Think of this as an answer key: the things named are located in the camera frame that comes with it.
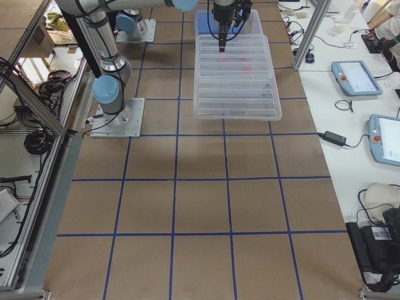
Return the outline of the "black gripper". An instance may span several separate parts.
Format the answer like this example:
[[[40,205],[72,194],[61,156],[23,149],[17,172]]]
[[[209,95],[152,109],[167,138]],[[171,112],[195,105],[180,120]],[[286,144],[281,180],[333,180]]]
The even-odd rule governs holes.
[[[235,25],[247,21],[251,12],[250,0],[215,0],[213,1],[214,19],[219,23],[218,43],[219,51],[224,52],[228,36],[228,25]]]

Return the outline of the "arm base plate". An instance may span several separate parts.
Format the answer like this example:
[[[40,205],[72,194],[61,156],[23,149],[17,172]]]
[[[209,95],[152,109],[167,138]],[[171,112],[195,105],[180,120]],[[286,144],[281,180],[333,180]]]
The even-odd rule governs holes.
[[[108,124],[113,117],[104,115],[103,109],[98,104],[96,114],[101,114],[101,117],[91,123],[90,136],[92,138],[139,138],[144,107],[144,98],[129,98],[126,100],[124,110]]]
[[[128,19],[116,21],[119,31],[116,43],[146,44],[153,43],[156,30],[155,19],[142,19],[139,22]]]

